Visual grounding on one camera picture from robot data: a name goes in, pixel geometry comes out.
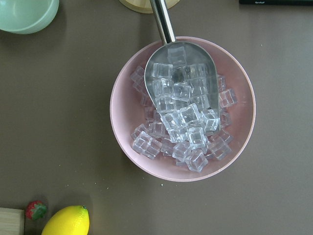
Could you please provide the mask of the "pink bowl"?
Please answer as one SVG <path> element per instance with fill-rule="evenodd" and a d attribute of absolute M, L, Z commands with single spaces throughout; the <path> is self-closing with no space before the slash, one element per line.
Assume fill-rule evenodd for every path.
<path fill-rule="evenodd" d="M 237 59 L 187 36 L 137 52 L 120 71 L 110 102 L 112 130 L 126 156 L 176 182 L 205 179 L 231 165 L 255 115 L 253 88 Z"/>

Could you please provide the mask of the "clear ice cubes pile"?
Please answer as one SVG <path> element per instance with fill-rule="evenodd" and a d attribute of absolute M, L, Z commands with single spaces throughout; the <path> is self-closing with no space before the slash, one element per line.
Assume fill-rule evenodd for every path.
<path fill-rule="evenodd" d="M 164 47 L 130 78 L 145 114 L 131 134 L 135 152 L 149 159 L 171 157 L 194 172 L 231 153 L 232 136 L 222 129 L 228 114 L 213 107 L 211 95 L 232 105 L 234 92 L 203 52 L 186 43 Z"/>

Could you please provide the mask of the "metal ice scoop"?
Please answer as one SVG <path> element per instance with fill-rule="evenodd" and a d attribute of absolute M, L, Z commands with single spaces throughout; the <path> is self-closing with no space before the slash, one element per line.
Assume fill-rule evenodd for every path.
<path fill-rule="evenodd" d="M 151 1 L 163 45 L 149 58 L 144 81 L 168 131 L 202 125 L 207 134 L 221 128 L 215 63 L 203 47 L 178 41 L 163 0 Z"/>

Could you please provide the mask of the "wooden cup tree stand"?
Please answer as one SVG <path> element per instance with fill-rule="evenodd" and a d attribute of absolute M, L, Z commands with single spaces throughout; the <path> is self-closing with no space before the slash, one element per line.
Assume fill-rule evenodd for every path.
<path fill-rule="evenodd" d="M 152 14 L 153 9 L 149 0 L 119 0 L 119 2 L 128 9 L 144 14 Z M 166 8 L 170 9 L 177 5 L 180 0 L 166 0 Z"/>

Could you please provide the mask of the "yellow lemon outer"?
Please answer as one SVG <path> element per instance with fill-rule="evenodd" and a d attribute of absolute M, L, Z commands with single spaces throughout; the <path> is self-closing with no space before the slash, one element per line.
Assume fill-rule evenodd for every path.
<path fill-rule="evenodd" d="M 88 232 L 88 209 L 78 205 L 56 212 L 44 226 L 42 235 L 87 235 Z"/>

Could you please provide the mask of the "black monitor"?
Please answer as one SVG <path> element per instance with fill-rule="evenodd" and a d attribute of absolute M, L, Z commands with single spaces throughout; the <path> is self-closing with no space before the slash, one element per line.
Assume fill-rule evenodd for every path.
<path fill-rule="evenodd" d="M 313 0 L 239 0 L 239 4 L 313 5 Z"/>

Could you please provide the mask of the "red strawberry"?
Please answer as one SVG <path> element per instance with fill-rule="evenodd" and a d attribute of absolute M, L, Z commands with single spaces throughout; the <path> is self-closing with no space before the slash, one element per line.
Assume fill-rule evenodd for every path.
<path fill-rule="evenodd" d="M 43 218 L 47 212 L 47 205 L 40 200 L 30 202 L 25 210 L 26 218 L 37 220 Z"/>

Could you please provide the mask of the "mint green bowl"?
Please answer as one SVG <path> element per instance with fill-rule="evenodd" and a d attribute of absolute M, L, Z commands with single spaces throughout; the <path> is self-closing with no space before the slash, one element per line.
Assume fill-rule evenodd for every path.
<path fill-rule="evenodd" d="M 46 28 L 55 18 L 58 0 L 2 0 L 0 29 L 15 34 L 31 34 Z"/>

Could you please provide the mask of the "wooden cutting board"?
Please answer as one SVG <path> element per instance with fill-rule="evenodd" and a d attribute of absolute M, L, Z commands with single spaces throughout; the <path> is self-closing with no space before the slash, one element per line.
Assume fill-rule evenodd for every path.
<path fill-rule="evenodd" d="M 0 234 L 24 235 L 24 210 L 1 208 Z"/>

